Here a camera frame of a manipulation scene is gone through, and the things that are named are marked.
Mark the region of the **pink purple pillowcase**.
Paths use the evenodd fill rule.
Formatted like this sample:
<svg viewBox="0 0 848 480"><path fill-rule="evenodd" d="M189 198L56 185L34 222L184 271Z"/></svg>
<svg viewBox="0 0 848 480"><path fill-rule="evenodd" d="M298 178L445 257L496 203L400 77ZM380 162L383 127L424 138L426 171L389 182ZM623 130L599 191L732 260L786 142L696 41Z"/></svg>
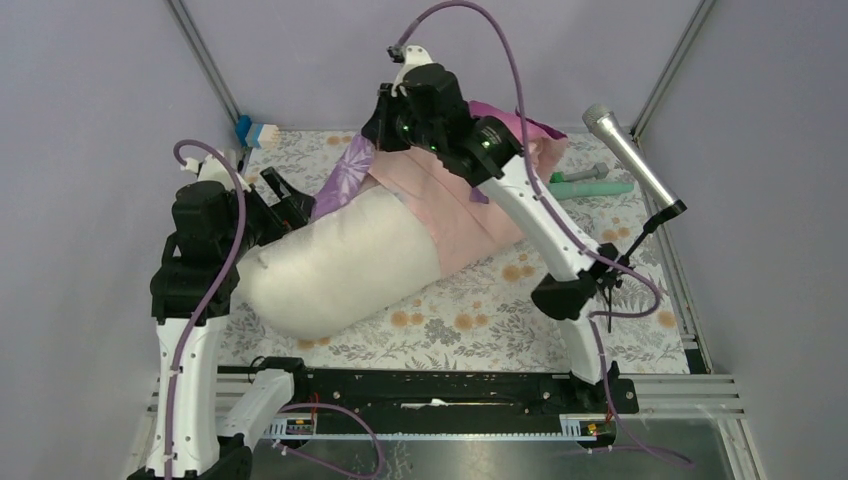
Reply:
<svg viewBox="0 0 848 480"><path fill-rule="evenodd" d="M417 147L380 152L360 134L315 195L311 218L342 208L372 184L392 192L428 229L444 276L524 237L503 209L449 173L434 154Z"/></svg>

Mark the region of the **white pillow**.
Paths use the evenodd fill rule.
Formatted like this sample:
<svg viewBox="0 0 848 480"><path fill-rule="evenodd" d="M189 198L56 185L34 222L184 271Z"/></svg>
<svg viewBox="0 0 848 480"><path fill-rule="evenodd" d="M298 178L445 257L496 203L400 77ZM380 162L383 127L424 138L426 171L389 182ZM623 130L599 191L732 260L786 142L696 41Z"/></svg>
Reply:
<svg viewBox="0 0 848 480"><path fill-rule="evenodd" d="M248 253L239 297L286 336L317 340L420 291L441 276L427 228L388 189Z"/></svg>

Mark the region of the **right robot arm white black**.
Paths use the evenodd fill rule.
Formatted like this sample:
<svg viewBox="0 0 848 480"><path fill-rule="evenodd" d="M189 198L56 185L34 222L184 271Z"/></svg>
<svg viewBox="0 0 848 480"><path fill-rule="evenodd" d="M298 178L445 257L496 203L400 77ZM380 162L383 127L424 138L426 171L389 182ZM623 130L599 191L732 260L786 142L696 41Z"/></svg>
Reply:
<svg viewBox="0 0 848 480"><path fill-rule="evenodd" d="M548 269L532 299L561 324L575 402L589 412L607 405L614 392L589 313L616 249L584 233L543 185L560 136L465 99L438 64L382 84L361 134L373 152L376 189L361 200L372 252L416 274L421 288L529 241Z"/></svg>

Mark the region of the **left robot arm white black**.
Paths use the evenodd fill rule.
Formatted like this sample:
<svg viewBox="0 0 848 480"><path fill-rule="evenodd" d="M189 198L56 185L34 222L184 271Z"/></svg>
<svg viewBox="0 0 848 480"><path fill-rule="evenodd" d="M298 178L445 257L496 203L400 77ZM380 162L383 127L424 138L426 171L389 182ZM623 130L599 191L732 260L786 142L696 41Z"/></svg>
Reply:
<svg viewBox="0 0 848 480"><path fill-rule="evenodd" d="M315 204L269 167L261 177L277 196L265 203L253 185L229 176L197 180L175 195L175 230L150 291L160 348L157 422L151 454L134 479L244 479L247 436L216 430L218 350L240 276L237 262L304 227Z"/></svg>

